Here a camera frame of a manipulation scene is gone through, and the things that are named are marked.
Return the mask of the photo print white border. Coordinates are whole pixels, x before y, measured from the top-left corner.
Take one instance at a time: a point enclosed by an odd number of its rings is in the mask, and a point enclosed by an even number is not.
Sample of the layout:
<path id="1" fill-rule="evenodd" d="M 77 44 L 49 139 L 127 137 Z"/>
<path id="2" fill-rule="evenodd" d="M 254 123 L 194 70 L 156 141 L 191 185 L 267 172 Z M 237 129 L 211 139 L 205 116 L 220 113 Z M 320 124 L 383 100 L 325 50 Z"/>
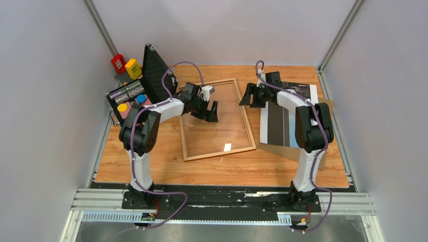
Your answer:
<path id="1" fill-rule="evenodd" d="M 318 102 L 317 86 L 313 84 L 282 82 L 285 89 L 293 89 L 299 95 Z M 295 114 L 279 105 L 267 102 L 260 109 L 260 143 L 298 148 L 295 138 Z"/>

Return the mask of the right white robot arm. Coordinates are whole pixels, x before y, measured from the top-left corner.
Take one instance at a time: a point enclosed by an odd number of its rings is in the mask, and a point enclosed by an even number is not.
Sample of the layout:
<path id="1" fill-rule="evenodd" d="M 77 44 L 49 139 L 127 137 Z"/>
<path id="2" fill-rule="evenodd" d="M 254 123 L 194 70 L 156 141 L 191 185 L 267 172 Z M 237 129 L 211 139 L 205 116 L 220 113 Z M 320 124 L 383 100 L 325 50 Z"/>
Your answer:
<path id="1" fill-rule="evenodd" d="M 256 70 L 258 81 L 249 83 L 240 106 L 265 107 L 267 102 L 295 113 L 295 139 L 300 148 L 298 169 L 288 195 L 289 206 L 302 210 L 308 200 L 314 200 L 315 171 L 328 145 L 334 139 L 330 108 L 326 103 L 314 103 L 293 89 L 285 89 L 279 72 L 265 74 Z"/>

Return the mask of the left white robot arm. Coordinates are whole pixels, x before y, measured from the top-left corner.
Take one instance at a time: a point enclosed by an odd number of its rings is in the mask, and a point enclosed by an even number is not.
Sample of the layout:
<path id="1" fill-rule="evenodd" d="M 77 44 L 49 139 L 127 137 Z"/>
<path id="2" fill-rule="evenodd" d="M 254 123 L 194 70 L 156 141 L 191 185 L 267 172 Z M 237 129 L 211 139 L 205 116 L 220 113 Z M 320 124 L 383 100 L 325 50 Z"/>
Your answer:
<path id="1" fill-rule="evenodd" d="M 142 208 L 154 204 L 155 192 L 150 172 L 150 154 L 162 122 L 173 117 L 191 114 L 209 123 L 217 123 L 217 101 L 210 101 L 215 88 L 187 82 L 184 89 L 165 101 L 149 106 L 133 104 L 121 126 L 119 140 L 123 143 L 131 163 L 131 182 L 128 194 Z"/>

